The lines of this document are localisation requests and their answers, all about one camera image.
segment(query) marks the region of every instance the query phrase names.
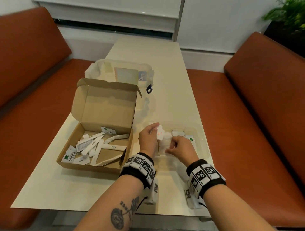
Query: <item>tattoo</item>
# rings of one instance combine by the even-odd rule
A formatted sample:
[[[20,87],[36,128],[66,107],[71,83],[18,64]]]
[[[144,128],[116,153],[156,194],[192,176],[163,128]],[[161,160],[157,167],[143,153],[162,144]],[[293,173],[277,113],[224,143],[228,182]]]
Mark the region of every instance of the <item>tattoo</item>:
[[[122,230],[124,228],[124,215],[128,214],[129,220],[131,221],[131,216],[135,213],[135,211],[137,210],[139,204],[139,197],[136,197],[135,199],[132,199],[131,201],[131,208],[128,209],[128,207],[125,205],[124,202],[121,201],[120,205],[123,207],[123,210],[115,208],[112,210],[111,212],[111,223],[113,224],[113,226],[118,229],[118,230]]]

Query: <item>cardboard box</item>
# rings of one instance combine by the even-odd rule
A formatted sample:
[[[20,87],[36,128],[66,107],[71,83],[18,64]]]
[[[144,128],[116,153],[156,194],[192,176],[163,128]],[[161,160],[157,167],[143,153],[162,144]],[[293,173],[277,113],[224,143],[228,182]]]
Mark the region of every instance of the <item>cardboard box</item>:
[[[126,162],[130,154],[133,138],[132,123],[135,114],[137,92],[142,97],[137,85],[112,82],[104,80],[82,78],[77,83],[72,116],[79,121],[72,132],[56,162],[68,169],[77,169],[94,172],[120,173],[121,166]],[[129,134],[128,139],[114,140],[110,144],[127,146],[123,161],[118,159],[108,165],[98,167],[61,162],[70,145],[75,147],[82,136],[88,133],[90,136],[102,132],[101,127],[116,131],[117,135]],[[96,163],[115,157],[122,151],[102,149]]]

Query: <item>orange bench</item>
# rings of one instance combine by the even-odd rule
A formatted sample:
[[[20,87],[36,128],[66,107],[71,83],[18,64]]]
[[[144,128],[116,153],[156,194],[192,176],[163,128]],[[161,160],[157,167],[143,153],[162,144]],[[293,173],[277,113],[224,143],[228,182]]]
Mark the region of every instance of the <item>orange bench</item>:
[[[224,70],[188,70],[215,167],[271,225],[305,227],[305,60],[255,32]]]
[[[92,62],[68,60],[71,50],[43,7],[0,17],[0,34],[0,229],[25,229],[39,210],[10,206],[69,115],[76,83]]]

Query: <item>clear plastic container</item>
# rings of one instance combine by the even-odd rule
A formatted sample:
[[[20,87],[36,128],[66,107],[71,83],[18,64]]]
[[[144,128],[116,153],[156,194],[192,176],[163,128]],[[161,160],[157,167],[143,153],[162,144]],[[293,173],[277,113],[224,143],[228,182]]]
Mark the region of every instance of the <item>clear plastic container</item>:
[[[143,123],[143,128],[148,126],[149,124],[159,122],[162,125],[162,129],[165,132],[170,132],[173,129],[179,129],[184,131],[185,136],[193,137],[193,145],[195,151],[200,159],[208,159],[210,156],[208,145],[201,129],[201,126],[196,123],[179,123],[179,122],[170,122],[170,121],[147,121]],[[169,139],[167,136],[164,137],[162,141],[158,141],[158,147],[155,152],[155,167],[159,171],[175,171],[177,166],[180,165],[178,159],[170,154],[166,154],[164,151],[166,149],[166,145],[169,145]]]
[[[110,59],[100,59],[85,71],[85,78],[138,85],[142,98],[138,95],[136,110],[144,107],[147,94],[152,91],[153,75],[148,64]]]

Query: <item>table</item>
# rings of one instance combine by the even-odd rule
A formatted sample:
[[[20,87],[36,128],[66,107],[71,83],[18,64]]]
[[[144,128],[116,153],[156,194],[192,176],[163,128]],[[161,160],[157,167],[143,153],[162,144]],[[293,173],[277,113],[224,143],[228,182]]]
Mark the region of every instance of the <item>table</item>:
[[[203,130],[178,43],[122,36],[106,58],[147,63],[155,71],[148,108],[135,113],[132,154],[139,151],[138,133],[144,121],[192,122]],[[114,182],[112,175],[64,169],[56,163],[57,156],[77,123],[71,114],[67,117],[12,204],[13,208],[88,211]],[[206,142],[203,142],[202,147],[209,154]],[[213,164],[211,155],[207,161]],[[155,214],[210,217],[205,208],[188,208],[182,189],[183,181],[176,172],[159,171],[157,178],[160,193]],[[145,205],[138,212],[151,213]]]

